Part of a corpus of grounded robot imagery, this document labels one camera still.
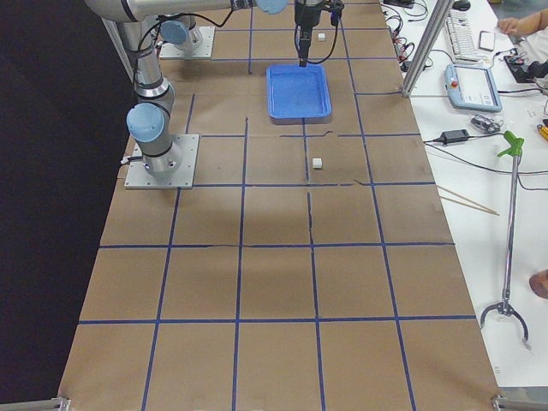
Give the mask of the person at desk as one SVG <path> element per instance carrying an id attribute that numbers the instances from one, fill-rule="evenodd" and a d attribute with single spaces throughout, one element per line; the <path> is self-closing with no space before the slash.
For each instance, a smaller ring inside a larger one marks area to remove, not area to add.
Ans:
<path id="1" fill-rule="evenodd" d="M 497 28 L 518 40 L 515 48 L 527 64 L 547 61 L 547 9 L 521 19 L 503 18 L 497 22 Z"/>

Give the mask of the aluminium frame post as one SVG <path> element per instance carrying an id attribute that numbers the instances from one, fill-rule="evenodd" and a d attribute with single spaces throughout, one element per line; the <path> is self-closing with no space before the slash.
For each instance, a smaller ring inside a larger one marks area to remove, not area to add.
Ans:
<path id="1" fill-rule="evenodd" d="M 445 19 L 449 15 L 453 2 L 451 0 L 438 0 L 430 13 L 429 21 L 426 23 L 425 31 L 414 52 L 414 59 L 406 73 L 402 83 L 401 93 L 403 97 L 409 97 L 414 86 L 424 71 L 426 59 L 444 26 Z"/>

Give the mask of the black computer mouse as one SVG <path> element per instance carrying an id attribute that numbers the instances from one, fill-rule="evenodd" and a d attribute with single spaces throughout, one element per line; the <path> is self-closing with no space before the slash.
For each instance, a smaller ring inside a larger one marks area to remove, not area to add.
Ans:
<path id="1" fill-rule="evenodd" d="M 471 7 L 469 0 L 455 0 L 452 5 L 452 9 L 457 11 L 468 11 Z"/>

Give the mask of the black power adapter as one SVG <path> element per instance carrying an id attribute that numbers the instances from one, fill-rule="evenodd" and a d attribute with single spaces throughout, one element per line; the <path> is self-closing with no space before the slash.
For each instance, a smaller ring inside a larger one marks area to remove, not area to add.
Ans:
<path id="1" fill-rule="evenodd" d="M 470 138 L 470 135 L 466 129 L 457 129 L 450 131 L 443 131 L 440 134 L 440 141 L 445 145 L 465 142 Z"/>

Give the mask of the green handled reacher grabber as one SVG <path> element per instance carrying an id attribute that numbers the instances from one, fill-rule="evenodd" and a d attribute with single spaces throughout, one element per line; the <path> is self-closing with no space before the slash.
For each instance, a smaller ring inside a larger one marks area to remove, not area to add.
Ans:
<path id="1" fill-rule="evenodd" d="M 511 292 L 511 278 L 513 267 L 513 249 L 514 249 L 514 233 L 515 233 L 515 209 L 516 209 L 516 196 L 517 186 L 519 180 L 519 165 L 522 156 L 522 147 L 524 139 L 517 137 L 511 131 L 505 131 L 503 137 L 509 144 L 509 147 L 498 154 L 499 157 L 508 155 L 512 157 L 512 170 L 510 179 L 510 194 L 509 194 L 509 213 L 508 213 L 508 229 L 506 236 L 506 257 L 505 257 L 505 270 L 503 277 L 503 288 L 501 292 L 501 301 L 493 303 L 486 307 L 480 315 L 479 324 L 480 328 L 485 325 L 485 320 L 489 313 L 496 311 L 498 314 L 508 318 L 515 317 L 522 328 L 521 342 L 525 349 L 530 349 L 531 346 L 528 343 L 529 330 L 525 319 L 511 306 L 510 304 L 510 292 Z"/>

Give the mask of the wooden chopsticks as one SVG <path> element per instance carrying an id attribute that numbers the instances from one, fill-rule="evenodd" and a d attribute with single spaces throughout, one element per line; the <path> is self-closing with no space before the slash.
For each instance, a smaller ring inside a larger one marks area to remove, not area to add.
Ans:
<path id="1" fill-rule="evenodd" d="M 482 205 L 479 202 L 469 199 L 459 193 L 456 193 L 448 188 L 437 185 L 438 193 L 440 194 L 441 200 L 447 200 L 449 202 L 456 203 L 460 206 L 465 206 L 477 211 L 482 211 L 484 213 L 499 216 L 499 213 L 496 210 L 491 209 L 486 205 Z"/>

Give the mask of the teach pendant tablet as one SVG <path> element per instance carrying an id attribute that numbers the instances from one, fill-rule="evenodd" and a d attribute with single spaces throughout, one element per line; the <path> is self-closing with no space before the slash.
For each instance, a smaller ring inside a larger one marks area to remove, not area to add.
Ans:
<path id="1" fill-rule="evenodd" d="M 449 64 L 444 71 L 447 95 L 453 107 L 498 113 L 503 109 L 489 68 Z"/>

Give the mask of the small circuit board bag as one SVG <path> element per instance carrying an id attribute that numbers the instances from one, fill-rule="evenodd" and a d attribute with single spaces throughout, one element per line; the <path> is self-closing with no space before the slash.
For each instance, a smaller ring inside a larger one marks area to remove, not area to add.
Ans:
<path id="1" fill-rule="evenodd" d="M 477 114 L 470 120 L 471 124 L 483 134 L 499 132 L 503 126 L 503 119 L 499 116 Z"/>

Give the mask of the smartphone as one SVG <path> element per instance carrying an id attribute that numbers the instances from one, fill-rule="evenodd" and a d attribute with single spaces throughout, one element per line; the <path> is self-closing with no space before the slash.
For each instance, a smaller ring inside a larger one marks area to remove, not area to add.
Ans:
<path id="1" fill-rule="evenodd" d="M 480 31 L 478 48 L 483 51 L 494 51 L 496 45 L 496 35 L 490 31 Z"/>

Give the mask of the white keyboard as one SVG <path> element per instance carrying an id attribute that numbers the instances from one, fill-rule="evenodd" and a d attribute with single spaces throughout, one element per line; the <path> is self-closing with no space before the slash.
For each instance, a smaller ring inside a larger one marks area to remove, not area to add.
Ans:
<path id="1" fill-rule="evenodd" d="M 473 32 L 465 12 L 451 9 L 446 17 L 444 28 L 456 63 L 467 65 L 487 63 L 487 55 L 479 51 L 474 42 Z"/>

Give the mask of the brown paper table cover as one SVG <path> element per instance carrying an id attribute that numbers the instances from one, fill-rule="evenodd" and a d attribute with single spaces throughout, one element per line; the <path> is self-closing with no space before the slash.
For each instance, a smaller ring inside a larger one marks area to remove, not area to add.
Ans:
<path id="1" fill-rule="evenodd" d="M 73 410 L 487 410 L 496 383 L 376 1 L 349 1 L 331 117 L 273 122 L 293 12 L 166 62 L 190 190 L 118 181 L 59 393 Z M 314 170 L 313 158 L 323 169 Z"/>

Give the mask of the blue plastic tray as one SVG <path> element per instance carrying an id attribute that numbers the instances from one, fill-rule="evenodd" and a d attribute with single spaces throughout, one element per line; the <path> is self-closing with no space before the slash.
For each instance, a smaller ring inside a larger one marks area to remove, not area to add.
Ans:
<path id="1" fill-rule="evenodd" d="M 331 96 L 321 65 L 273 64 L 266 69 L 267 110 L 279 122 L 323 122 L 331 116 Z"/>

